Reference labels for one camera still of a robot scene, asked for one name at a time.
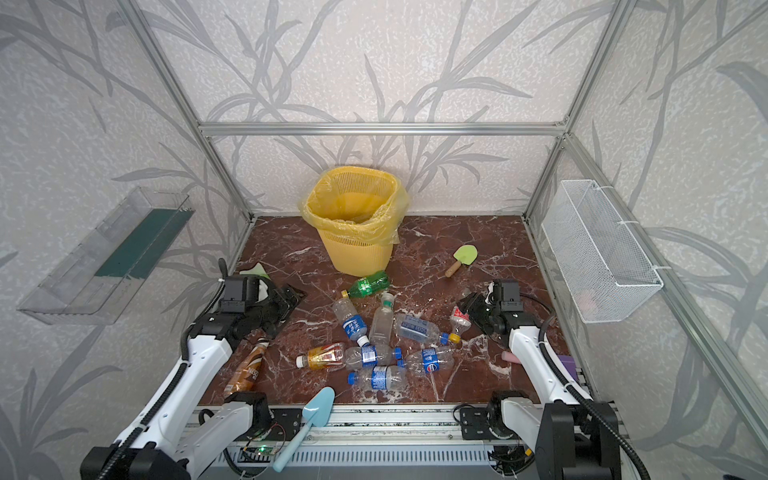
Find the soda water bottle blue label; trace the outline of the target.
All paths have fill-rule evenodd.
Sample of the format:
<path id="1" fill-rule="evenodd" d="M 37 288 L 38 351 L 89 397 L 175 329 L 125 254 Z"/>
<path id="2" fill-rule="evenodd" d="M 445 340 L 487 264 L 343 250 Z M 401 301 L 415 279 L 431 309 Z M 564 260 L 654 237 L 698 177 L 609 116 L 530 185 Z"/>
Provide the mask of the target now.
<path id="1" fill-rule="evenodd" d="M 441 332 L 436 324 L 405 313 L 395 315 L 393 328 L 400 339 L 422 345 L 443 346 L 450 342 L 449 335 Z"/>

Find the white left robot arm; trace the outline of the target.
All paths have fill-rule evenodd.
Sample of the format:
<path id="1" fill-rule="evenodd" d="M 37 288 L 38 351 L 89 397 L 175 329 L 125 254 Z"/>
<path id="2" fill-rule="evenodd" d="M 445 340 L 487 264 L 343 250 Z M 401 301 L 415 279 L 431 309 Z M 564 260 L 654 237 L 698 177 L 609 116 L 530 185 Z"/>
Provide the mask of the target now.
<path id="1" fill-rule="evenodd" d="M 229 394 L 191 435 L 184 430 L 221 367 L 251 332 L 274 339 L 306 294 L 263 277 L 229 276 L 182 333 L 180 358 L 147 405 L 111 445 L 92 448 L 84 479 L 196 479 L 241 436 L 274 423 L 265 394 Z"/>

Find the clear bottle red label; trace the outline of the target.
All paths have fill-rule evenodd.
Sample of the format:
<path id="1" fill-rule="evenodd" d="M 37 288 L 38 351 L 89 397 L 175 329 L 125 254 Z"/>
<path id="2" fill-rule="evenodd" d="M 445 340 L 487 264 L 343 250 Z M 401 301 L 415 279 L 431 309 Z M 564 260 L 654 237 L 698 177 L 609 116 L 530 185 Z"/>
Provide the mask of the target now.
<path id="1" fill-rule="evenodd" d="M 449 322 L 451 325 L 449 341 L 458 345 L 462 341 L 462 335 L 471 328 L 472 322 L 469 315 L 462 312 L 458 306 L 453 307 Z"/>

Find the clear bottle blue cap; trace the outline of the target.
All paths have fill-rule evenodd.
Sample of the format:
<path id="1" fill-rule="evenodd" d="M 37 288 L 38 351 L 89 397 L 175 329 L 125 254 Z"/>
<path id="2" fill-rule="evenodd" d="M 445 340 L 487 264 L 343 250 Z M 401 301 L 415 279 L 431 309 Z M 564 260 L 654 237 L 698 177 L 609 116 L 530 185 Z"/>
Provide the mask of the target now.
<path id="1" fill-rule="evenodd" d="M 369 344 L 352 347 L 344 352 L 344 365 L 350 371 L 357 371 L 376 366 L 396 364 L 403 358 L 400 347 Z"/>

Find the yellow tea bottle red label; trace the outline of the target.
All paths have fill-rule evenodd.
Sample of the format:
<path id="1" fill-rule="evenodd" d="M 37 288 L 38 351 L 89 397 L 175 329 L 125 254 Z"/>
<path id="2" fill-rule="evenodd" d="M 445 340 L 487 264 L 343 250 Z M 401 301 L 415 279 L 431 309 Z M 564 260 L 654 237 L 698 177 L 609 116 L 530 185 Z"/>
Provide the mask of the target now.
<path id="1" fill-rule="evenodd" d="M 336 342 L 310 349 L 307 353 L 299 355 L 295 359 L 295 365 L 299 369 L 339 369 L 345 365 L 344 358 L 344 344 Z"/>

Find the green plastic soda bottle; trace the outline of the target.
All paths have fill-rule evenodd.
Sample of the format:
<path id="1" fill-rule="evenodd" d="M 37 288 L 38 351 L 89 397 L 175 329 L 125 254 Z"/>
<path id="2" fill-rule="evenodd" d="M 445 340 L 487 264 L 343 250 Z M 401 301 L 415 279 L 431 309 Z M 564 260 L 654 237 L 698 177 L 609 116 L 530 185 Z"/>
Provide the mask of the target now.
<path id="1" fill-rule="evenodd" d="M 347 298 L 365 298 L 378 292 L 387 290 L 391 285 L 389 276 L 385 271 L 360 278 L 348 289 L 342 291 L 342 296 Z"/>

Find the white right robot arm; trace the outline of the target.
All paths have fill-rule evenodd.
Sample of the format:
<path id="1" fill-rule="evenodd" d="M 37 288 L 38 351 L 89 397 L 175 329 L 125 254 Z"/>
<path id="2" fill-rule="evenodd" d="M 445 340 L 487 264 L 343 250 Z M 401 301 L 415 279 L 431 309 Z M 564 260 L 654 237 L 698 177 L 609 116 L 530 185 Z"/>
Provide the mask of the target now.
<path id="1" fill-rule="evenodd" d="M 643 460 L 620 433 L 614 409 L 594 400 L 555 353 L 547 333 L 556 313 L 546 311 L 544 320 L 525 312 L 520 302 L 503 297 L 500 284 L 489 294 L 468 294 L 454 308 L 455 316 L 507 342 L 507 352 L 538 396 L 537 403 L 511 396 L 490 402 L 502 431 L 533 450 L 541 479 L 620 479 L 623 458 L 638 478 L 649 479 Z"/>

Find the clear bottle blue label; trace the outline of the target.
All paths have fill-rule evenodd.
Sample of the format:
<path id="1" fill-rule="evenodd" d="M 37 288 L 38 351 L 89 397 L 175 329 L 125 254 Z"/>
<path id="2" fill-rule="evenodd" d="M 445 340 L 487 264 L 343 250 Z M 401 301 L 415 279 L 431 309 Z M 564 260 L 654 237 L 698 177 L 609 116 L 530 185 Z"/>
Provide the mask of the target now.
<path id="1" fill-rule="evenodd" d="M 401 392 L 408 386 L 406 370 L 399 365 L 375 366 L 350 372 L 347 383 L 372 392 Z"/>
<path id="2" fill-rule="evenodd" d="M 367 325 L 348 297 L 336 300 L 332 309 L 350 341 L 360 347 L 370 344 Z"/>

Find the clear acrylic wall shelf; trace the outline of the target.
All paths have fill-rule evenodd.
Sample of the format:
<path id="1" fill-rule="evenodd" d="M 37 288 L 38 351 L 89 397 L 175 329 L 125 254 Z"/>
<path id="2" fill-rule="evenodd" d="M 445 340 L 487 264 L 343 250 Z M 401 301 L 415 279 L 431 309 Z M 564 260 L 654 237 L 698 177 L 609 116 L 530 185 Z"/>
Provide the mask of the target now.
<path id="1" fill-rule="evenodd" d="M 194 213 L 186 193 L 134 188 L 17 310 L 47 325 L 114 324 Z"/>

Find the yellow plastic bin liner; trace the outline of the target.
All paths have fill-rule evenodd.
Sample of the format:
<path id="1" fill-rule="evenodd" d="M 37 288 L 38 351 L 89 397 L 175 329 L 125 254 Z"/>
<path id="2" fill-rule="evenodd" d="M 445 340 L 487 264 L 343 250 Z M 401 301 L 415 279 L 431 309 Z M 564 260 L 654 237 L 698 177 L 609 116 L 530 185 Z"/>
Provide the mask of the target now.
<path id="1" fill-rule="evenodd" d="M 341 166 L 324 172 L 298 208 L 307 223 L 340 240 L 394 245 L 409 204 L 398 177 L 372 168 Z"/>

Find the light blue plastic trowel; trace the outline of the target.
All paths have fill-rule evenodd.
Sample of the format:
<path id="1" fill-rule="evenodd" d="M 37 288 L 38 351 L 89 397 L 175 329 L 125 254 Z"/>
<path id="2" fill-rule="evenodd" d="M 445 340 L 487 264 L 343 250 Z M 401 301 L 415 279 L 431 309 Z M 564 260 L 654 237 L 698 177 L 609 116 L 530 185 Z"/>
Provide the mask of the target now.
<path id="1" fill-rule="evenodd" d="M 272 462 L 275 472 L 283 471 L 313 427 L 321 428 L 327 425 L 335 396 L 336 393 L 332 387 L 324 387 L 303 407 L 302 427 Z"/>

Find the crushed bottle blue label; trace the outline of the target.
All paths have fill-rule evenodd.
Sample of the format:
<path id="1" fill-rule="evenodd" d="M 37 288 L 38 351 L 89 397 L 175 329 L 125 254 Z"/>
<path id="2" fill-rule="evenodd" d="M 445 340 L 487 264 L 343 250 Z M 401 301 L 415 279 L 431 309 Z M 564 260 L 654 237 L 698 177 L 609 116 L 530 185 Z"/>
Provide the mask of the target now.
<path id="1" fill-rule="evenodd" d="M 414 351 L 406 357 L 405 365 L 408 372 L 416 376 L 448 371 L 454 365 L 453 350 L 448 346 L 441 346 Z"/>

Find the aluminium frame rail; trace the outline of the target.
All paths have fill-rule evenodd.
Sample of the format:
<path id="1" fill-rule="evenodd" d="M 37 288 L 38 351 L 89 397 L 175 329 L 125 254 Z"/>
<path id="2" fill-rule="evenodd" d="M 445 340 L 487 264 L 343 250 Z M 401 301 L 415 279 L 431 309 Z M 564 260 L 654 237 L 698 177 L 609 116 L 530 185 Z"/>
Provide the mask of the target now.
<path id="1" fill-rule="evenodd" d="M 565 132 L 558 123 L 375 123 L 375 122 L 203 122 L 208 137 L 219 136 L 551 136 Z"/>

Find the clear bottle green label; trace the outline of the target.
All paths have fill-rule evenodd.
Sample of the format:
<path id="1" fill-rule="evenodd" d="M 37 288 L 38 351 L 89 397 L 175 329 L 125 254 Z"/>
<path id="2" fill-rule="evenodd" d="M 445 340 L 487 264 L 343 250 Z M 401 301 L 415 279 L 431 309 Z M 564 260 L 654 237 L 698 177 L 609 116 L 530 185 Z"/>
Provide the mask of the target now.
<path id="1" fill-rule="evenodd" d="M 389 345 L 394 322 L 395 296 L 385 291 L 381 294 L 381 305 L 375 311 L 369 339 L 374 345 Z"/>

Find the clear bottle blue label front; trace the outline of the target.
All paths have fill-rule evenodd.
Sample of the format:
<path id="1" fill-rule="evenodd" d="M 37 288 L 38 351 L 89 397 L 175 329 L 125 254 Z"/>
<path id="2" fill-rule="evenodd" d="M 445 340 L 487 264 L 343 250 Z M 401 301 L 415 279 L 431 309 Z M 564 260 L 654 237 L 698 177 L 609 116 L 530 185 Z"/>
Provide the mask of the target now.
<path id="1" fill-rule="evenodd" d="M 350 372 L 347 383 L 372 392 L 401 392 L 408 386 L 406 370 L 399 365 L 375 366 Z"/>

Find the yellow ribbed waste bin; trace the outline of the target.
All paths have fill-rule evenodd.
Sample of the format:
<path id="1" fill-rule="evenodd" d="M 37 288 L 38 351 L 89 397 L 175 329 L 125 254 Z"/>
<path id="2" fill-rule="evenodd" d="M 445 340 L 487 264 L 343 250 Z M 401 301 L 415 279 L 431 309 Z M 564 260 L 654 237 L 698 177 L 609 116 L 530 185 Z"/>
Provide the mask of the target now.
<path id="1" fill-rule="evenodd" d="M 409 196 L 394 175 L 343 166 L 325 172 L 300 205 L 334 268 L 362 277 L 384 270 L 399 242 Z"/>

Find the purple pink plastic trowel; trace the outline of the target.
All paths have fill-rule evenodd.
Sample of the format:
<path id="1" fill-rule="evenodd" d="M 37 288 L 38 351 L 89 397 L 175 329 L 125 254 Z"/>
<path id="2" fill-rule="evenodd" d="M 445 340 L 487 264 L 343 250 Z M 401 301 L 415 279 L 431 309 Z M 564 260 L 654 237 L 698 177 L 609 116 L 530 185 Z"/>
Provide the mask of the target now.
<path id="1" fill-rule="evenodd" d="M 577 365 L 575 362 L 575 359 L 569 355 L 558 355 L 557 358 L 561 362 L 562 366 L 565 368 L 567 375 L 574 381 L 579 380 L 579 370 L 577 369 Z M 530 369 L 523 365 L 523 362 L 512 352 L 510 351 L 503 351 L 501 354 L 501 359 L 507 363 L 520 365 L 527 375 L 530 375 Z"/>

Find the brown coffee bottle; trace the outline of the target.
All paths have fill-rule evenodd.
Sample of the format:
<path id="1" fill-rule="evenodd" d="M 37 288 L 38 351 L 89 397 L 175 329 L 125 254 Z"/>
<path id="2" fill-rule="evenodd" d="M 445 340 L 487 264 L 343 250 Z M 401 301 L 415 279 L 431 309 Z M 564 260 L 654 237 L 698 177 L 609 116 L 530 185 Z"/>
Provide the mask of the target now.
<path id="1" fill-rule="evenodd" d="M 240 362 L 227 382 L 223 392 L 224 399 L 237 393 L 250 392 L 253 389 L 269 344 L 270 340 L 266 337 L 256 340 L 249 354 Z"/>

